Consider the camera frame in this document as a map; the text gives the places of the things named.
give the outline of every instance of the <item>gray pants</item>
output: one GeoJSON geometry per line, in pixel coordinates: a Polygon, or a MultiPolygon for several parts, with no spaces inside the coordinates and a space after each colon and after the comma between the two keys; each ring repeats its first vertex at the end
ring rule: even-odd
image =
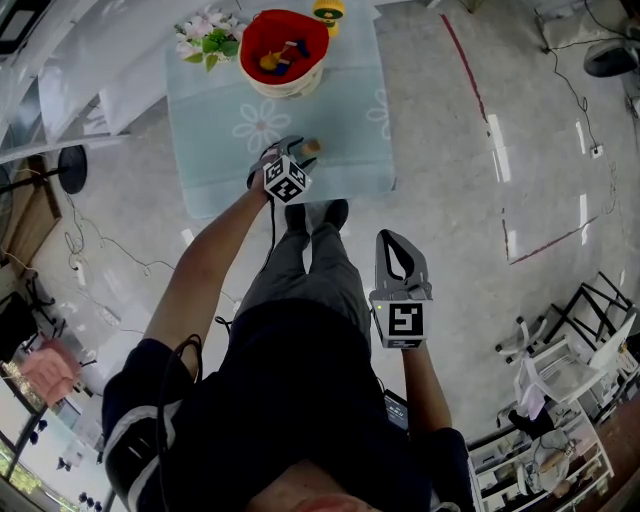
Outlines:
{"type": "Polygon", "coordinates": [[[333,224],[320,224],[311,236],[312,263],[307,274],[302,251],[309,243],[306,230],[287,231],[245,295],[238,315],[265,302],[308,299],[327,306],[351,322],[369,342],[371,317],[360,272],[349,261],[333,224]]]}

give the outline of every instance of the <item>pink towel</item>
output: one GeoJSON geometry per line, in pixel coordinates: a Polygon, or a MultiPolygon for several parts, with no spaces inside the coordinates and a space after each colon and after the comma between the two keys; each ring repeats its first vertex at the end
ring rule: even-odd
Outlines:
{"type": "Polygon", "coordinates": [[[29,354],[20,373],[51,407],[71,393],[80,375],[80,365],[60,340],[46,340],[29,354]]]}

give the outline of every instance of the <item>shoe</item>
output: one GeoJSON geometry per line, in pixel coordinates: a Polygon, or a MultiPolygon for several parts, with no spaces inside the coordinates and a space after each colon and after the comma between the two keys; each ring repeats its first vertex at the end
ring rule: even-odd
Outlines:
{"type": "Polygon", "coordinates": [[[349,203],[345,199],[333,201],[324,214],[324,221],[333,224],[338,231],[342,229],[349,216],[349,203]]]}
{"type": "Polygon", "coordinates": [[[284,218],[289,231],[307,230],[307,211],[303,204],[292,204],[284,209],[284,218]]]}

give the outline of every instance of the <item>red line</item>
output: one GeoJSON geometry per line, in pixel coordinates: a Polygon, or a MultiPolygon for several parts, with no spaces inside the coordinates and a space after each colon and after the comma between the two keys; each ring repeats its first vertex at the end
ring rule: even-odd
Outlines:
{"type": "Polygon", "coordinates": [[[585,222],[582,226],[580,226],[579,228],[574,229],[573,231],[569,231],[567,234],[562,235],[560,238],[556,238],[555,240],[553,240],[552,242],[549,242],[547,245],[543,245],[542,247],[540,247],[539,249],[536,249],[535,251],[527,254],[526,256],[523,256],[522,258],[518,258],[515,261],[512,261],[511,263],[509,263],[509,265],[514,265],[515,263],[520,263],[521,261],[524,261],[526,259],[531,258],[531,256],[535,256],[536,254],[538,254],[539,252],[544,251],[545,249],[548,249],[549,247],[551,247],[552,245],[557,244],[558,242],[561,242],[562,240],[564,240],[565,238],[573,235],[574,233],[577,233],[578,231],[580,231],[582,228],[584,228],[585,226],[588,226],[589,224],[591,224],[594,220],[596,220],[598,218],[598,216],[596,215],[595,217],[592,217],[591,219],[589,219],[587,222],[585,222]]]}
{"type": "Polygon", "coordinates": [[[502,231],[504,231],[504,250],[507,253],[507,261],[509,261],[509,236],[507,235],[507,222],[502,218],[502,231]]]}
{"type": "Polygon", "coordinates": [[[475,93],[476,98],[478,98],[478,106],[480,107],[480,113],[482,114],[482,119],[484,119],[485,123],[488,123],[489,121],[487,121],[487,114],[484,111],[484,103],[482,103],[482,98],[480,97],[480,92],[478,91],[478,84],[476,84],[476,79],[473,77],[473,72],[471,71],[471,67],[469,66],[469,61],[467,60],[467,56],[464,54],[464,50],[462,49],[462,45],[460,44],[460,41],[458,41],[458,36],[456,36],[456,33],[453,31],[453,27],[451,26],[451,23],[449,23],[449,20],[447,19],[447,17],[444,14],[441,14],[440,17],[442,18],[442,21],[444,21],[444,24],[446,25],[447,30],[449,31],[449,34],[451,34],[451,38],[453,39],[453,42],[455,43],[456,48],[458,49],[458,53],[460,54],[462,63],[464,64],[464,67],[467,70],[467,75],[469,75],[469,81],[471,82],[471,87],[473,87],[473,92],[475,93]]]}

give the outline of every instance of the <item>glass table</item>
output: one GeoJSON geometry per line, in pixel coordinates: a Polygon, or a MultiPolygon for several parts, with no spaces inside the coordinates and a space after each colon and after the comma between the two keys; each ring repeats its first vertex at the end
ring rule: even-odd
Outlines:
{"type": "MultiPolygon", "coordinates": [[[[313,0],[261,5],[310,15],[313,0]]],[[[258,10],[239,17],[252,19],[258,10]]],[[[395,182],[378,43],[368,2],[350,2],[332,38],[318,87],[295,99],[259,95],[237,61],[204,66],[167,48],[169,116],[186,207],[194,218],[222,213],[246,190],[250,166],[287,135],[322,145],[313,185],[297,202],[381,195],[395,182]]]]}

